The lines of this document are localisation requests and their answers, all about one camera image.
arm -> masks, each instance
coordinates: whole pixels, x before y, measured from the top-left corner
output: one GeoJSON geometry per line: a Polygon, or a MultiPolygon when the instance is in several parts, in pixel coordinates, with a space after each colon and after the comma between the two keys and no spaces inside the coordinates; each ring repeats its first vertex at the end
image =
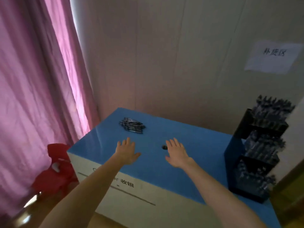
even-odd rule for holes
{"type": "Polygon", "coordinates": [[[225,228],[266,228],[260,218],[233,193],[207,174],[188,157],[183,144],[177,139],[166,141],[170,157],[166,160],[183,169],[196,185],[208,206],[212,207],[225,228]]]}
{"type": "Polygon", "coordinates": [[[83,180],[47,215],[40,228],[86,228],[97,206],[123,165],[130,165],[140,156],[134,154],[130,138],[117,143],[113,156],[83,180]]]}

hand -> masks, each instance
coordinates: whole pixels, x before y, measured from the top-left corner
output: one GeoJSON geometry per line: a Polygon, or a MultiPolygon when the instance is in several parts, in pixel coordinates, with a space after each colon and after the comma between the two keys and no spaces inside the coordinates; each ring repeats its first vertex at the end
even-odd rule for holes
{"type": "Polygon", "coordinates": [[[170,157],[166,156],[167,162],[173,167],[183,168],[191,159],[186,153],[183,144],[179,143],[176,138],[174,138],[174,141],[171,139],[166,141],[166,144],[170,155],[170,157]]]}
{"type": "Polygon", "coordinates": [[[117,142],[117,147],[115,155],[122,161],[123,165],[131,165],[137,160],[141,153],[135,153],[135,142],[130,141],[130,138],[123,140],[121,144],[120,141],[117,142]]]}

paper sign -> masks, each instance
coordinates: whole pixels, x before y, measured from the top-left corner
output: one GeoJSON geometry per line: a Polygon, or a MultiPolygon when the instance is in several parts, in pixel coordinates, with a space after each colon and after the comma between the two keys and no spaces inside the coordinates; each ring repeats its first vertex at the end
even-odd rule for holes
{"type": "Polygon", "coordinates": [[[303,44],[257,41],[245,65],[245,70],[286,74],[302,48],[303,44]]]}

blue table top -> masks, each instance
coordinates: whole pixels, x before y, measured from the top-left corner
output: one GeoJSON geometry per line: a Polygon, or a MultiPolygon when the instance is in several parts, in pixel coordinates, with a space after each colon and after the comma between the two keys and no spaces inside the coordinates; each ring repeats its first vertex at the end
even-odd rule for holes
{"type": "MultiPolygon", "coordinates": [[[[124,166],[120,170],[124,174],[204,203],[189,177],[165,160],[168,151],[163,150],[162,145],[166,144],[165,140],[175,137],[183,143],[188,155],[200,167],[228,187],[224,151],[231,135],[124,108],[114,111],[73,145],[69,152],[102,165],[115,152],[117,142],[127,137],[136,142],[135,152],[141,152],[142,155],[134,164],[124,166]],[[143,134],[124,130],[119,125],[124,117],[142,122],[146,126],[143,134]]],[[[241,196],[238,198],[251,207],[266,225],[281,227],[269,200],[260,204],[241,196]]]]}

pink curtain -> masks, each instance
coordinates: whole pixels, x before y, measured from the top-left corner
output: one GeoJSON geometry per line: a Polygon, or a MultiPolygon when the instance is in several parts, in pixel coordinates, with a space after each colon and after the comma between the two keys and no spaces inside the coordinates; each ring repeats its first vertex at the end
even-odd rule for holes
{"type": "Polygon", "coordinates": [[[17,214],[50,143],[99,122],[69,0],[0,0],[0,216],[17,214]]]}

